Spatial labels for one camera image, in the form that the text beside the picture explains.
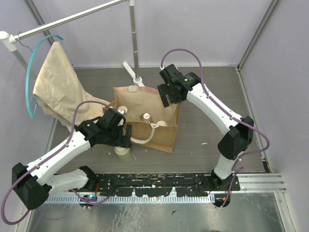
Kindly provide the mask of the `green bottle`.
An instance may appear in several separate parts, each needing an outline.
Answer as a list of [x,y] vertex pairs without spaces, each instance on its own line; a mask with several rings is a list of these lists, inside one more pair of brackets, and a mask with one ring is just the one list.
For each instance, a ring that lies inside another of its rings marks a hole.
[[115,147],[114,148],[115,153],[117,154],[119,160],[121,162],[129,162],[132,159],[132,152],[130,147],[129,148],[123,148],[123,147]]

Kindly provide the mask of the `clear amber liquid bottle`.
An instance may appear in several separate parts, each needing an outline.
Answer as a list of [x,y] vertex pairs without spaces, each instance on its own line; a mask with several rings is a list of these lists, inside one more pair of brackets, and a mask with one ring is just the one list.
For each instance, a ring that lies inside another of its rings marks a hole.
[[152,120],[151,116],[149,113],[142,113],[140,115],[140,121],[145,122],[145,123],[153,123],[154,121]]

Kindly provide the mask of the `burlap canvas tote bag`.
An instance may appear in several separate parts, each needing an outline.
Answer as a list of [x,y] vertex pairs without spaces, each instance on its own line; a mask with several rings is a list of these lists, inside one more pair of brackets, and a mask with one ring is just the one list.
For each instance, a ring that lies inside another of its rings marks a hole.
[[131,142],[171,153],[178,130],[181,104],[165,108],[158,90],[151,87],[114,87],[114,109],[126,107],[126,125],[131,125]]

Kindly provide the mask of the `cream bottle wooden cap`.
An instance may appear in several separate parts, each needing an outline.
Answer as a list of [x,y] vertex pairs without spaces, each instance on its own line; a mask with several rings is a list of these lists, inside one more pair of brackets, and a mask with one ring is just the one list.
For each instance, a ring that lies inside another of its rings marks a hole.
[[159,126],[162,126],[162,127],[166,127],[167,126],[167,123],[165,121],[163,121],[163,120],[158,121],[156,124],[159,125]]

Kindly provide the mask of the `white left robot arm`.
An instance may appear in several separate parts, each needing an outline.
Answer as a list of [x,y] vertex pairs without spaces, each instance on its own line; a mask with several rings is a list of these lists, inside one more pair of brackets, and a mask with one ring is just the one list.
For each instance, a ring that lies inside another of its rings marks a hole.
[[125,122],[124,110],[110,108],[103,116],[75,126],[65,141],[44,156],[27,165],[16,164],[12,168],[12,182],[18,178],[21,181],[14,187],[14,192],[25,207],[34,210],[52,195],[71,189],[93,191],[98,178],[88,166],[66,174],[57,174],[57,171],[95,145],[129,148],[132,127],[125,129]]

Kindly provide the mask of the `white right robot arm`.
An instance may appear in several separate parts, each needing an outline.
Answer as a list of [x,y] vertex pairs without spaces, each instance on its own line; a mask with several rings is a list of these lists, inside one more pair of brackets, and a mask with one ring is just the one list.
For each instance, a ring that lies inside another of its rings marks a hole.
[[159,74],[164,84],[158,85],[157,89],[164,107],[189,101],[208,116],[222,133],[223,138],[217,145],[220,156],[211,173],[211,183],[216,190],[225,189],[236,160],[253,140],[253,119],[249,116],[243,118],[230,110],[193,72],[183,75],[171,64],[161,68]]

